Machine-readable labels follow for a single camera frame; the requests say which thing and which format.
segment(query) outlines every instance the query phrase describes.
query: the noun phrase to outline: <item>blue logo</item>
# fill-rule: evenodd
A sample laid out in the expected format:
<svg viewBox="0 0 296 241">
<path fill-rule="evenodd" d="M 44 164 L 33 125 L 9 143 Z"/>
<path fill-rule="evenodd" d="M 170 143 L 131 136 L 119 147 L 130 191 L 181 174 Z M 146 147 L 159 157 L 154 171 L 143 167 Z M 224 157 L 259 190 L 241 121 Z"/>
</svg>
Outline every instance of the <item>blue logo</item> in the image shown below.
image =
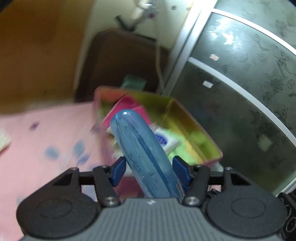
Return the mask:
<svg viewBox="0 0 296 241">
<path fill-rule="evenodd" d="M 158 135 L 158 134 L 154 134 L 154 135 L 161 145 L 166 145 L 168 143 L 167 140 L 163 136 Z"/>
</svg>

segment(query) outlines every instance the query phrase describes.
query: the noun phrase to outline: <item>frosted glass panel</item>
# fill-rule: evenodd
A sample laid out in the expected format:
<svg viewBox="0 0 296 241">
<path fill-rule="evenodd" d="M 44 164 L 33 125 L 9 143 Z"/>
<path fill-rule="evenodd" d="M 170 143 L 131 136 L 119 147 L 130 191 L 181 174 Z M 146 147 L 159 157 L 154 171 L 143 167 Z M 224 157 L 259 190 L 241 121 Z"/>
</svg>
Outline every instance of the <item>frosted glass panel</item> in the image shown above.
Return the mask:
<svg viewBox="0 0 296 241">
<path fill-rule="evenodd" d="M 256 29 L 212 14 L 192 56 L 251 93 L 296 135 L 294 54 Z"/>
<path fill-rule="evenodd" d="M 207 80 L 214 85 L 203 86 Z M 253 104 L 209 73 L 187 63 L 172 96 L 199 121 L 232 166 L 274 193 L 295 176 L 296 148 Z"/>
<path fill-rule="evenodd" d="M 219 0 L 215 8 L 256 23 L 296 47 L 296 7 L 288 0 Z"/>
</svg>

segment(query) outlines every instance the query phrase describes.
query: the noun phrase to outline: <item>open tin box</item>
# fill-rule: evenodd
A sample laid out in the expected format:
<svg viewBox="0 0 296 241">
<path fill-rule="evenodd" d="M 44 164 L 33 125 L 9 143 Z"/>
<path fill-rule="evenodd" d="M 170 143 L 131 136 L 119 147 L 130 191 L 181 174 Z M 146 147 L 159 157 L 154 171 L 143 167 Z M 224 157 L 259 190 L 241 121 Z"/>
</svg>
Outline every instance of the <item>open tin box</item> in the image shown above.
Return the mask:
<svg viewBox="0 0 296 241">
<path fill-rule="evenodd" d="M 131 96 L 143 105 L 152 123 L 156 122 L 162 128 L 171 129 L 174 133 L 181 135 L 186 143 L 187 152 L 196 160 L 196 164 L 212 168 L 222 158 L 222 152 L 212 138 L 174 98 L 166 98 L 150 92 L 100 86 L 94 93 L 94 106 L 101 156 L 106 165 L 110 166 L 116 160 L 112 157 L 111 143 L 101 123 L 124 95 Z M 115 191 L 122 201 L 126 197 L 143 197 L 136 179 L 130 176 L 124 176 Z"/>
<path fill-rule="evenodd" d="M 149 92 L 100 86 L 96 89 L 94 96 L 98 109 L 98 122 L 101 122 L 114 104 L 126 94 L 145 107 L 152 123 L 156 122 L 162 128 L 171 129 L 174 133 L 181 135 L 186 143 L 187 152 L 195 159 L 196 164 L 211 168 L 222 158 L 222 152 L 212 138 L 174 98 Z"/>
</svg>

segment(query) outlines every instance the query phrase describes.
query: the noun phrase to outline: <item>white label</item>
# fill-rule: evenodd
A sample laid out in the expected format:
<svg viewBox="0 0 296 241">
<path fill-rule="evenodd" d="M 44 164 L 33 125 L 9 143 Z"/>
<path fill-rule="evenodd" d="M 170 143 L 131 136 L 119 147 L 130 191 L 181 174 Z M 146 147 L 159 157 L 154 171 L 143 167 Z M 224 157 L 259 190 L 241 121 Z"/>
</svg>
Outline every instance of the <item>white label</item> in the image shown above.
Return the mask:
<svg viewBox="0 0 296 241">
<path fill-rule="evenodd" d="M 202 83 L 202 85 L 210 89 L 214 84 L 212 84 L 211 82 L 205 80 Z"/>
<path fill-rule="evenodd" d="M 150 201 L 148 201 L 147 202 L 150 206 L 152 206 L 152 205 L 154 205 L 155 203 L 156 203 L 156 201 L 154 201 L 154 200 L 150 200 Z"/>
</svg>

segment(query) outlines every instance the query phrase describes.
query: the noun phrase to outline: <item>blue plastic case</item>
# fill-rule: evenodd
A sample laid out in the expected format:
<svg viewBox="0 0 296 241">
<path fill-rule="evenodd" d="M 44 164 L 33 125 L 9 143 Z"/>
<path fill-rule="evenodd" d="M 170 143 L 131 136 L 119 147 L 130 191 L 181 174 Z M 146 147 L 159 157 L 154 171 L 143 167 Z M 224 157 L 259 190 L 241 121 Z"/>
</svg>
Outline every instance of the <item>blue plastic case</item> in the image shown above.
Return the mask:
<svg viewBox="0 0 296 241">
<path fill-rule="evenodd" d="M 118 112 L 112 132 L 134 176 L 148 198 L 183 198 L 183 189 L 154 133 L 133 110 Z"/>
</svg>

